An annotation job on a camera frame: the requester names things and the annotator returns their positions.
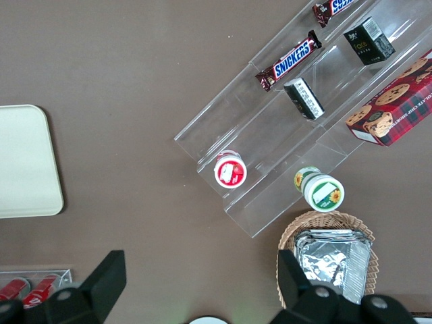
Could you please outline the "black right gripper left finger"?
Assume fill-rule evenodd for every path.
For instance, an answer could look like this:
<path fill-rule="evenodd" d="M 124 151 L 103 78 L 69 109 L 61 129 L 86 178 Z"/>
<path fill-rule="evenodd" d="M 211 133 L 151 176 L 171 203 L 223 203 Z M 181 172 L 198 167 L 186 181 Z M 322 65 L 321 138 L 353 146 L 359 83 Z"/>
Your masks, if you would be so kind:
<path fill-rule="evenodd" d="M 25 323 L 104 323 L 126 286 L 123 250 L 112 250 L 77 287 L 54 293 L 24 311 Z"/>

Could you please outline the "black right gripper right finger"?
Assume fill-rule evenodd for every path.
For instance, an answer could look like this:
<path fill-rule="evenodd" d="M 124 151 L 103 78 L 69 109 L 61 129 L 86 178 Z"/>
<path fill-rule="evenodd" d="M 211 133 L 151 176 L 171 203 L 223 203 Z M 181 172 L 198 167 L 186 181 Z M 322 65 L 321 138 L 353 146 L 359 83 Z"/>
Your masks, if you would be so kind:
<path fill-rule="evenodd" d="M 358 323 L 358 305 L 306 278 L 290 250 L 279 250 L 277 282 L 286 307 L 272 323 Z"/>

